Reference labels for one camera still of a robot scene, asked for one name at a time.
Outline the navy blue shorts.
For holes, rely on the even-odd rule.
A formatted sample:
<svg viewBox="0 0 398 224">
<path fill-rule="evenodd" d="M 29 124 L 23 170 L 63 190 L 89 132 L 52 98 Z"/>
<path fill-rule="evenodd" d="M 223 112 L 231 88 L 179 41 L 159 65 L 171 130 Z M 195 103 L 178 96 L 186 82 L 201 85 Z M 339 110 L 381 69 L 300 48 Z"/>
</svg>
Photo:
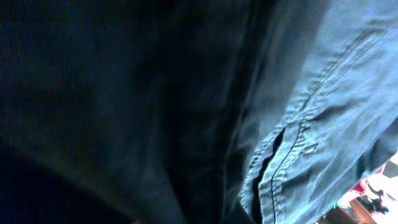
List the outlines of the navy blue shorts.
<svg viewBox="0 0 398 224">
<path fill-rule="evenodd" d="M 1 155 L 131 220 L 311 223 L 396 152 L 396 1 L 1 2 Z"/>
</svg>

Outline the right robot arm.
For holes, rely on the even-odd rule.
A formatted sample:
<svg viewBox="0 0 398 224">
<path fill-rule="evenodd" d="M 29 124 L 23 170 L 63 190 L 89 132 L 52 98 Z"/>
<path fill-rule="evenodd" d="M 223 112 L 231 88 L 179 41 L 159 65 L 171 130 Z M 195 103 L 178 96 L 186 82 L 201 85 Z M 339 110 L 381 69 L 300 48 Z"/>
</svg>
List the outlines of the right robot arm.
<svg viewBox="0 0 398 224">
<path fill-rule="evenodd" d="M 373 193 L 374 197 L 370 197 L 368 194 L 357 197 L 357 201 L 372 215 L 373 213 L 381 213 L 386 215 L 389 212 L 387 206 L 383 205 L 382 196 L 384 195 L 383 190 L 374 190 L 370 184 L 368 186 L 368 192 Z"/>
</svg>

